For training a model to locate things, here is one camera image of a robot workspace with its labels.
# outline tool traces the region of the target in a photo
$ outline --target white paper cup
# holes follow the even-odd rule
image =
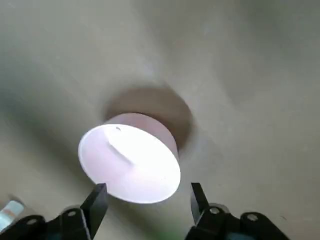
[[[91,129],[82,137],[78,155],[94,183],[106,183],[110,195],[127,202],[161,202],[180,183],[174,137],[143,114],[124,113]]]

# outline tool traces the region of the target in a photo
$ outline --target paper cup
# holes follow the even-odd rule
[[[88,131],[78,147],[81,166],[118,199],[152,204],[180,183],[178,150],[169,130],[152,117],[124,113]]]

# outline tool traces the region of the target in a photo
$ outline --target beige surface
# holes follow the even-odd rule
[[[112,199],[97,240],[183,239],[191,181],[237,216],[260,211],[292,239],[317,238],[319,9],[2,0],[0,202],[14,195],[48,219],[82,202],[92,183],[77,160],[80,137],[110,112],[136,109],[177,131],[181,184],[156,205]],[[153,101],[141,98],[148,89],[159,92]]]

